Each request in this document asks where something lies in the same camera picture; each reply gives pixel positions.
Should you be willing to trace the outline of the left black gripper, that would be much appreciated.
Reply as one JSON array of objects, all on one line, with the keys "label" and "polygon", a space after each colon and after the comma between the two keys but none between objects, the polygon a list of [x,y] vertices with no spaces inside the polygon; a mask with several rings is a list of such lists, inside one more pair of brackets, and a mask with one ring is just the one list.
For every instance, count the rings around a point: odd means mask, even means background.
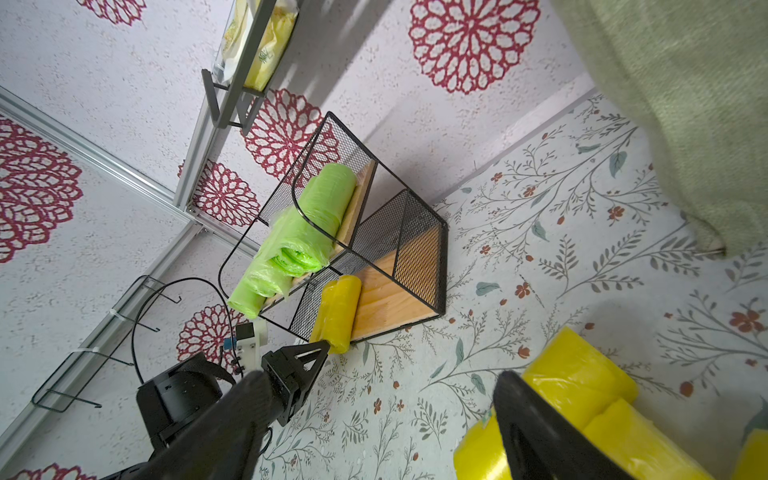
[{"label": "left black gripper", "polygon": [[224,367],[196,354],[143,383],[136,400],[152,454],[168,450],[198,421],[244,422],[253,414],[262,419],[256,445],[265,451],[274,437],[270,423],[286,426],[300,411],[329,350],[329,342],[320,340],[267,352],[262,369],[239,383]]}]

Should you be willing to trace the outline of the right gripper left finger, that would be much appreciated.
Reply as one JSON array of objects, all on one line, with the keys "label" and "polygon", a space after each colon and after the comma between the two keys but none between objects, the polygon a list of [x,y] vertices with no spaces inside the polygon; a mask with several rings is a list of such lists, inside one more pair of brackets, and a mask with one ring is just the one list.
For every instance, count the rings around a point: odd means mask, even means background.
[{"label": "right gripper left finger", "polygon": [[244,422],[198,421],[171,447],[110,479],[251,479],[262,450],[256,414]]}]

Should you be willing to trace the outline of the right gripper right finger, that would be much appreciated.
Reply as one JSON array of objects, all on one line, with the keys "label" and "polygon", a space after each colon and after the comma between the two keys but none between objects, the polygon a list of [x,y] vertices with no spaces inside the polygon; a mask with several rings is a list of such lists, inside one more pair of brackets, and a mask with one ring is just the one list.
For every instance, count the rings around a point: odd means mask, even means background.
[{"label": "right gripper right finger", "polygon": [[516,372],[499,375],[493,406],[514,480],[631,477]]}]

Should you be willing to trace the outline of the yellow bag roll front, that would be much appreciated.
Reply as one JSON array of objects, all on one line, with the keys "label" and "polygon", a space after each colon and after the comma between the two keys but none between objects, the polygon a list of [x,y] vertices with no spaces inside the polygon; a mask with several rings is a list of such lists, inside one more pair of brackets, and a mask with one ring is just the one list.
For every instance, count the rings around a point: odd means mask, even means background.
[{"label": "yellow bag roll front", "polygon": [[328,341],[330,354],[349,350],[361,290],[362,281],[353,275],[343,275],[323,288],[311,343]]}]

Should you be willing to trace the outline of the green bag roll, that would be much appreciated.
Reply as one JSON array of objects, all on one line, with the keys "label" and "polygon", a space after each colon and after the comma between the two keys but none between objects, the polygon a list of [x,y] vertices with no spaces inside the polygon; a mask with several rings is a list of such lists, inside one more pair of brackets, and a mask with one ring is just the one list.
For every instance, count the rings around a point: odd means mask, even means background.
[{"label": "green bag roll", "polygon": [[242,281],[257,295],[271,298],[275,295],[287,297],[290,294],[293,277],[278,268],[272,259],[281,252],[285,225],[295,207],[285,208],[271,226],[270,233],[261,245],[257,255],[246,269]]},{"label": "green bag roll", "polygon": [[248,320],[256,320],[266,301],[258,281],[243,275],[227,299],[227,305]]},{"label": "green bag roll", "polygon": [[280,272],[300,277],[330,262],[334,239],[356,188],[356,174],[329,163],[311,178],[297,206],[286,208],[270,235],[274,250],[269,262]]}]

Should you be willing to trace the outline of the black wire wooden shelf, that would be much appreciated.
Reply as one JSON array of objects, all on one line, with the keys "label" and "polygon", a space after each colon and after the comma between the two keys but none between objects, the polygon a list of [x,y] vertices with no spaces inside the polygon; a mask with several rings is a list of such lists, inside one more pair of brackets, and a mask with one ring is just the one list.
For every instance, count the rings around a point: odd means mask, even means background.
[{"label": "black wire wooden shelf", "polygon": [[448,226],[420,195],[329,112],[280,180],[255,221],[271,226],[287,207],[299,215],[301,193],[320,172],[320,160],[356,175],[328,265],[293,280],[289,295],[266,299],[259,316],[307,340],[323,288],[343,275],[362,282],[353,342],[436,319],[446,312]]}]

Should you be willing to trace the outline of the yellow bag roll top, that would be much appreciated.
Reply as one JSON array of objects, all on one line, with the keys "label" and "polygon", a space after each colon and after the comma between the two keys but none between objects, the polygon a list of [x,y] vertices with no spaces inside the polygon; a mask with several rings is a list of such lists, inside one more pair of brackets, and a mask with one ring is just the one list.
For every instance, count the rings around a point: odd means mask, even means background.
[{"label": "yellow bag roll top", "polygon": [[559,331],[522,378],[579,431],[615,401],[632,403],[639,394],[627,373],[568,327]]}]

